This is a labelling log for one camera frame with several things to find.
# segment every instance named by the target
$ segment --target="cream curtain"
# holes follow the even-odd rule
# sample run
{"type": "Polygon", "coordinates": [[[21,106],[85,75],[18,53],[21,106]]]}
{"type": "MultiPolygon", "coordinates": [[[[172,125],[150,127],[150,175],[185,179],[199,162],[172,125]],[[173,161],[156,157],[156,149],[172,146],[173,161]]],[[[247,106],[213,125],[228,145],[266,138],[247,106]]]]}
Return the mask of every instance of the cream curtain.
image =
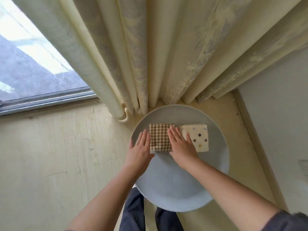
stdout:
{"type": "Polygon", "coordinates": [[[13,0],[117,118],[225,93],[308,42],[308,0],[13,0]]]}

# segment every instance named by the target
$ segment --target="plate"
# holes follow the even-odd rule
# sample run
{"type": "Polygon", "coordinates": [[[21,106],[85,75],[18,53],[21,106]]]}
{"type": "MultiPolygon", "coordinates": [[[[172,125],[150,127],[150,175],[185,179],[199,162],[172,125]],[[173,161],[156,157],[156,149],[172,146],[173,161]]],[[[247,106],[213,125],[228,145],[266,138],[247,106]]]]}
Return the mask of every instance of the plate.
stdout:
{"type": "MultiPolygon", "coordinates": [[[[132,133],[133,143],[149,124],[173,123],[207,124],[209,151],[198,156],[211,166],[227,174],[229,151],[224,136],[215,122],[205,113],[186,105],[167,105],[144,116],[132,133]]],[[[213,198],[189,173],[181,169],[168,152],[154,151],[155,157],[146,172],[137,180],[136,186],[150,202],[168,211],[187,212],[198,209],[213,198]]]]}

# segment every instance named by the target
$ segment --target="checkered cloth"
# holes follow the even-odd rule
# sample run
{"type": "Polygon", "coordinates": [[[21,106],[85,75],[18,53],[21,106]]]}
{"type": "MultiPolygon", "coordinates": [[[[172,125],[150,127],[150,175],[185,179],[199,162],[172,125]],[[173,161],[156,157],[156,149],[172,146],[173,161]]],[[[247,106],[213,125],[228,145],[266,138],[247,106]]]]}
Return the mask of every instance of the checkered cloth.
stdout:
{"type": "Polygon", "coordinates": [[[150,124],[151,151],[172,151],[167,133],[170,125],[170,123],[150,124]]]}

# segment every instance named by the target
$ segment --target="leg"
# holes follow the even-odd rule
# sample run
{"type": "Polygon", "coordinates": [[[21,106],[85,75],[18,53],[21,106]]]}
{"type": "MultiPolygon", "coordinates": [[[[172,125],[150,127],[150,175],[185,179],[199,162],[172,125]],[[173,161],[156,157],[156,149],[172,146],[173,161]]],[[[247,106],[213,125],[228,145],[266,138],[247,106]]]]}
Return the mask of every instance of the leg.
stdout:
{"type": "Polygon", "coordinates": [[[155,221],[158,231],[184,231],[175,212],[157,208],[155,213],[155,221]]]}
{"type": "Polygon", "coordinates": [[[126,199],[119,231],[145,231],[144,197],[136,187],[126,199]]]}

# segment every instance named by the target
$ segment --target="hand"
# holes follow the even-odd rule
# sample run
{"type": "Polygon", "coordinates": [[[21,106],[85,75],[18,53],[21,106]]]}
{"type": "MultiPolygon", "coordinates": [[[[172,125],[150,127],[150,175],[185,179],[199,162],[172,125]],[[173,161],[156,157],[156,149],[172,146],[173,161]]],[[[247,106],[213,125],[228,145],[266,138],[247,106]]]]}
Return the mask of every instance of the hand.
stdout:
{"type": "Polygon", "coordinates": [[[187,132],[186,134],[186,141],[179,131],[179,128],[177,127],[174,129],[174,127],[170,125],[168,136],[172,146],[170,155],[182,169],[187,171],[187,166],[192,161],[199,159],[189,133],[187,132]]]}
{"type": "Polygon", "coordinates": [[[129,141],[129,151],[126,155],[124,168],[129,168],[139,178],[147,170],[155,154],[150,154],[151,135],[144,130],[139,134],[135,146],[133,140],[129,141]]]}

